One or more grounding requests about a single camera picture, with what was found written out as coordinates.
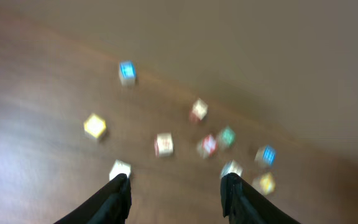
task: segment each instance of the yellow top face of cube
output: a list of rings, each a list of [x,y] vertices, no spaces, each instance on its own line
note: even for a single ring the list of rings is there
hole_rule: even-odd
[[[85,131],[94,138],[99,138],[106,130],[106,122],[96,114],[91,114],[84,122]]]
[[[260,179],[260,186],[262,187],[262,190],[265,192],[265,194],[269,194],[270,192],[274,191],[276,184],[273,180],[273,175],[271,173],[263,175]]]

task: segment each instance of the blue cube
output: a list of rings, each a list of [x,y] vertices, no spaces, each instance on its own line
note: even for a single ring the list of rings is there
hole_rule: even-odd
[[[136,71],[131,61],[121,62],[119,64],[119,78],[124,86],[135,85]]]
[[[258,150],[258,153],[255,156],[255,161],[259,163],[262,167],[270,167],[273,165],[274,159],[276,157],[276,151],[272,146],[264,146]]]

